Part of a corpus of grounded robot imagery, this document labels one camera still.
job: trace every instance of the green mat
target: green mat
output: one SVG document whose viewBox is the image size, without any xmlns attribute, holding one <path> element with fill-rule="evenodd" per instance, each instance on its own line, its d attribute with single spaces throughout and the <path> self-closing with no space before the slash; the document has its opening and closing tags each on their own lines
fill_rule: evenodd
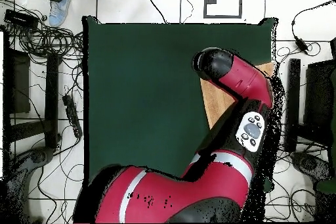
<svg viewBox="0 0 336 224">
<path fill-rule="evenodd" d="M 108 164 L 180 176 L 209 131 L 192 57 L 233 49 L 271 61 L 274 19 L 245 24 L 98 24 L 89 27 L 89 175 Z"/>
</svg>

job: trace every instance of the red robot arm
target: red robot arm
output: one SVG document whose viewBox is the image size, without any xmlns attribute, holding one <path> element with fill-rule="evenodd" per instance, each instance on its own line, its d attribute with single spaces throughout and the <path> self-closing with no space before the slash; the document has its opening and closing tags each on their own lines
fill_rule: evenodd
<svg viewBox="0 0 336 224">
<path fill-rule="evenodd" d="M 82 188 L 74 223 L 239 221 L 263 149 L 272 91 L 262 72 L 222 49 L 199 52 L 192 66 L 236 101 L 183 176 L 134 166 L 104 168 Z"/>
</svg>

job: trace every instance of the shoe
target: shoe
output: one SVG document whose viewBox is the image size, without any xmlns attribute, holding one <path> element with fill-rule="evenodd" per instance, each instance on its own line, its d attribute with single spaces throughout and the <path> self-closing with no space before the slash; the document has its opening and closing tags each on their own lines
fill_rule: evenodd
<svg viewBox="0 0 336 224">
<path fill-rule="evenodd" d="M 61 0 L 61 2 L 51 2 L 51 11 L 49 15 L 49 25 L 59 27 L 66 20 L 71 0 Z"/>
</svg>

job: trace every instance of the wooden board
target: wooden board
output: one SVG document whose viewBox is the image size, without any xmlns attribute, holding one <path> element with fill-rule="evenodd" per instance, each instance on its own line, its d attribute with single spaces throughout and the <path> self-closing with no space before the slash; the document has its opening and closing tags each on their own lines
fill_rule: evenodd
<svg viewBox="0 0 336 224">
<path fill-rule="evenodd" d="M 259 70 L 267 76 L 272 76 L 274 64 L 261 64 L 257 66 Z M 224 91 L 216 88 L 214 85 L 201 79 L 201 88 L 203 93 L 204 107 L 207 114 L 207 121 L 210 129 L 217 122 L 224 111 L 234 102 L 234 99 Z"/>
</svg>

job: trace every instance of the white floor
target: white floor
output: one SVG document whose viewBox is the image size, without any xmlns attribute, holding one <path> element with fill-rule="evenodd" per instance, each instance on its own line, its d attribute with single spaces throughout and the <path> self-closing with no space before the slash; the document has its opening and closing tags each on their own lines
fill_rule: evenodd
<svg viewBox="0 0 336 224">
<path fill-rule="evenodd" d="M 277 49 L 280 47 L 289 47 L 291 50 L 295 48 L 293 36 L 291 34 L 291 21 L 293 17 L 299 11 L 313 7 L 325 1 L 329 0 L 243 0 L 243 15 L 240 20 L 214 20 L 203 18 L 203 0 L 153 0 L 158 9 L 162 12 L 166 21 L 170 23 L 185 21 L 186 23 L 234 22 L 257 24 L 264 17 L 279 18 L 279 24 L 276 30 Z M 37 9 L 45 15 L 49 14 L 50 3 L 47 0 L 15 0 L 15 3 L 27 9 Z M 0 24 L 3 23 L 3 16 L 6 8 L 8 7 L 0 5 Z M 162 17 L 149 0 L 72 0 L 68 17 L 61 27 L 71 30 L 74 34 L 81 32 L 81 17 L 83 15 L 96 16 L 102 23 L 163 22 Z M 336 7 L 335 5 L 329 5 L 314 11 L 304 12 L 296 19 L 295 33 L 297 36 L 303 38 L 305 41 L 318 41 L 321 47 L 321 52 L 315 57 L 309 57 L 303 53 L 296 55 L 297 58 L 301 59 L 302 83 L 305 82 L 304 76 L 307 64 L 319 60 L 331 59 L 331 50 L 328 41 L 336 37 L 336 25 L 333 23 L 335 17 Z M 318 47 L 316 44 L 312 45 L 314 53 L 317 49 Z M 286 49 L 282 49 L 279 54 L 286 54 L 285 50 Z M 283 80 L 285 88 L 288 60 L 289 58 L 285 60 L 280 67 L 280 76 Z M 44 79 L 37 77 L 43 76 L 44 69 L 45 68 L 40 65 L 31 63 L 31 71 L 33 72 L 30 76 L 31 86 L 39 83 L 42 87 L 45 87 L 45 83 L 43 83 Z M 73 85 L 73 80 L 72 77 L 68 75 L 71 74 L 71 70 L 66 65 L 60 65 L 60 72 L 66 73 L 59 75 L 60 93 L 64 94 L 61 90 L 63 88 L 61 87 Z M 302 88 L 302 95 L 301 109 L 303 110 L 303 102 L 305 100 L 304 87 Z M 43 117 L 44 92 L 40 90 L 38 86 L 31 87 L 30 97 L 36 105 L 38 112 Z M 83 100 L 81 99 L 81 95 L 79 93 L 75 93 L 75 101 L 77 103 L 77 110 L 82 110 Z M 83 119 L 82 112 L 79 113 L 79 117 Z M 59 132 L 61 132 L 69 125 L 62 101 L 60 101 L 59 118 L 60 121 L 58 123 L 58 128 Z M 36 119 L 34 109 L 32 109 L 29 114 L 17 114 L 15 122 L 13 120 L 12 123 L 22 123 L 33 119 Z M 12 145 L 11 150 L 19 154 L 29 149 L 32 144 L 42 138 L 42 135 L 38 135 L 36 137 L 31 137 L 30 139 L 18 141 L 15 145 Z M 75 137 L 70 127 L 65 129 L 62 141 L 62 148 L 67 148 L 75 143 Z M 59 163 L 60 159 L 65 159 L 62 163 L 62 167 L 66 174 L 69 173 L 74 165 L 83 164 L 83 143 L 84 141 L 82 140 L 75 148 L 72 149 L 70 153 L 69 151 L 62 153 L 60 157 L 57 156 L 50 164 L 45 166 L 45 172 L 42 178 L 42 180 L 44 180 L 44 178 L 45 180 L 42 182 L 41 188 L 45 193 L 50 195 L 50 197 L 59 199 L 56 201 L 56 211 L 51 216 L 49 223 L 52 223 L 53 221 L 55 223 L 65 223 L 65 221 L 69 220 L 71 222 L 70 217 L 74 209 L 75 199 L 77 198 L 78 192 L 81 188 L 80 180 L 83 178 L 83 166 L 78 165 L 74 167 L 69 174 L 69 177 L 78 181 L 68 180 L 66 182 L 66 175 L 60 169 Z M 270 199 L 284 196 L 283 198 L 278 198 L 273 201 L 273 204 L 268 203 L 266 205 L 266 216 L 272 217 L 274 221 L 295 221 L 295 218 L 292 215 L 287 220 L 274 219 L 275 217 L 285 218 L 289 215 L 289 208 L 286 206 L 288 205 L 288 198 L 285 198 L 288 197 L 288 195 L 285 190 L 288 193 L 292 193 L 294 190 L 302 188 L 312 190 L 309 178 L 297 172 L 292 166 L 290 166 L 285 172 L 278 173 L 288 168 L 288 165 L 290 164 L 286 161 L 281 161 L 276 164 L 274 179 L 279 182 L 282 187 L 276 184 L 275 189 L 267 195 L 266 203 L 270 202 Z M 43 216 L 46 221 L 54 210 L 54 203 L 45 198 L 36 188 L 37 180 L 40 175 L 41 170 L 37 170 L 30 183 L 30 209 L 32 215 Z M 296 194 L 294 199 L 300 205 L 304 205 L 304 203 L 314 205 L 314 198 L 305 192 Z M 66 210 L 66 213 L 63 213 L 65 219 L 61 216 L 61 207 L 63 207 L 62 210 Z M 296 215 L 300 221 L 312 220 L 311 216 L 305 211 L 296 212 Z"/>
</svg>

